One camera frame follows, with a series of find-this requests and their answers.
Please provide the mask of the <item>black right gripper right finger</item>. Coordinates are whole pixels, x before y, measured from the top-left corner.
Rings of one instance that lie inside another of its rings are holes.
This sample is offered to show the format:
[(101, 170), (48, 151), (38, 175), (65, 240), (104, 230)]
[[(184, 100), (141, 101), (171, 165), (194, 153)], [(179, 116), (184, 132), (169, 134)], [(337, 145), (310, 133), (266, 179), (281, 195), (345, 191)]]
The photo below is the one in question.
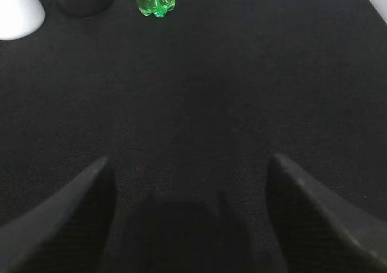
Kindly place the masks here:
[(386, 272), (386, 222), (283, 154), (270, 159), (265, 201), (289, 272)]

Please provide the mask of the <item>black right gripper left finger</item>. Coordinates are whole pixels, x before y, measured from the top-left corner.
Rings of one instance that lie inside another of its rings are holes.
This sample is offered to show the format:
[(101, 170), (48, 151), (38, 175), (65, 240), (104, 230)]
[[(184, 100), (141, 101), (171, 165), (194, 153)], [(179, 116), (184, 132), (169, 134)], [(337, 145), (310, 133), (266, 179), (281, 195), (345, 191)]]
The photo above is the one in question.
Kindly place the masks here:
[(1, 227), (1, 272), (94, 272), (115, 215), (114, 170), (101, 157)]

